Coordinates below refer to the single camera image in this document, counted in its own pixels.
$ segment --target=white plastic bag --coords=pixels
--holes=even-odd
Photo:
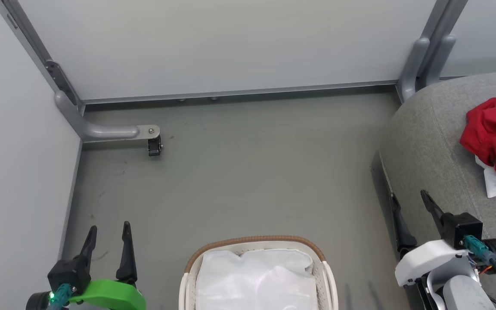
[[[196,279],[197,310],[317,310],[313,261],[289,249],[206,253]]]

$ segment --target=white basket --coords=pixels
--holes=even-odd
[[[313,259],[312,274],[317,284],[317,304],[319,310],[338,310],[338,292],[334,276],[325,255],[311,241],[294,236],[245,237],[210,243],[201,247],[187,263],[179,288],[179,310],[195,310],[196,277],[204,253],[209,251],[231,251],[241,255],[247,251],[260,249],[295,249],[307,253]]]

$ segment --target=gray sofa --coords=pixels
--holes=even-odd
[[[380,147],[382,167],[419,245],[439,239],[420,190],[444,212],[469,212],[496,238],[496,198],[487,198],[483,169],[459,143],[466,112],[496,96],[496,73],[452,79],[417,92],[394,115]],[[496,298],[496,275],[480,277]]]

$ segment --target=white wall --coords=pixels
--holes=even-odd
[[[0,15],[0,310],[49,290],[80,140]]]
[[[396,80],[435,0],[20,4],[89,100]]]
[[[496,72],[496,0],[469,0],[451,33],[457,42],[441,76]]]

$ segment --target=orange wire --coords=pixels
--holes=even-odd
[[[484,273],[484,272],[488,271],[488,270],[489,270],[489,269],[491,269],[491,268],[493,268],[493,266],[489,266],[489,267],[487,267],[486,269],[483,269],[483,270],[480,272],[480,274],[482,274],[482,273]]]

